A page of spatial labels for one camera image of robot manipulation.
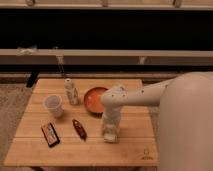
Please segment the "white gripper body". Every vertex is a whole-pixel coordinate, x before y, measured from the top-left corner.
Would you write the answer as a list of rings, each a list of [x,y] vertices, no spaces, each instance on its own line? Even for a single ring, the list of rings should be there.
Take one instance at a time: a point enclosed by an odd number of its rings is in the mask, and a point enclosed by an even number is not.
[[[121,115],[119,113],[107,113],[104,112],[102,115],[101,132],[102,134],[114,134],[117,135],[119,132],[119,124]]]

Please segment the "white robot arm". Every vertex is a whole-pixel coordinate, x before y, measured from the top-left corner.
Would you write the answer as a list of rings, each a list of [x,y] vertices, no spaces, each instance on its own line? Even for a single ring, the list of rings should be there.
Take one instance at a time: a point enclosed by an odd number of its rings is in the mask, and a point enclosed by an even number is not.
[[[103,133],[109,138],[124,106],[159,108],[159,171],[213,171],[213,72],[191,72],[126,90],[115,86],[101,96]]]

